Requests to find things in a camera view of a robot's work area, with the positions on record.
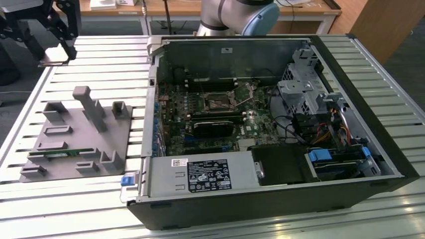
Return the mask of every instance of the white box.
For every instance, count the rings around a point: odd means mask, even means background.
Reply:
[[[116,0],[117,5],[133,6],[137,3],[137,0]]]
[[[90,11],[116,8],[117,3],[114,0],[90,0]]]

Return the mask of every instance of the green circuit board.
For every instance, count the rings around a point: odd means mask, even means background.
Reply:
[[[212,152],[239,151],[237,142],[241,139],[251,139],[254,144],[279,142],[266,107],[266,87],[257,87],[251,81],[238,82],[238,85],[231,92],[208,93],[189,93],[181,86],[160,88],[168,156],[209,152],[209,149]],[[243,112],[243,122],[234,124],[229,137],[196,139],[193,136],[188,114],[204,114],[208,110]]]

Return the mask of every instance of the slotted aluminum surface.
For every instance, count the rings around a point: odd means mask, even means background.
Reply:
[[[422,111],[354,40],[345,36],[322,36],[321,39],[423,176]],[[81,85],[92,88],[92,98],[100,99],[101,105],[121,100],[134,107],[126,171],[138,169],[148,85],[145,43],[144,36],[80,37],[76,41],[77,59],[66,67],[45,69],[0,150],[0,156],[4,156],[0,168],[0,238],[425,237],[425,178],[345,210],[172,231],[146,230],[126,210],[120,201],[120,176],[18,183],[26,152],[33,147],[45,120],[40,114],[45,102],[61,100],[68,108],[81,107],[70,95],[73,87]],[[335,84],[330,82],[330,85],[338,91]]]

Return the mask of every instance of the blue latch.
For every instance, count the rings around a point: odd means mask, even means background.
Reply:
[[[124,176],[121,178],[121,186],[133,186],[134,185],[134,176]]]
[[[326,149],[314,149],[311,150],[311,152],[307,153],[307,156],[311,162],[331,160],[330,152]]]
[[[370,151],[369,151],[367,147],[362,147],[362,148],[361,148],[361,151],[363,152],[365,157],[366,157],[366,158],[369,158],[369,157],[370,157],[370,155],[371,155],[371,153],[370,153]]]

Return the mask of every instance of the wooden cabinet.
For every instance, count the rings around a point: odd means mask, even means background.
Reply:
[[[381,64],[425,14],[425,0],[334,0],[342,13],[330,34],[351,33]]]

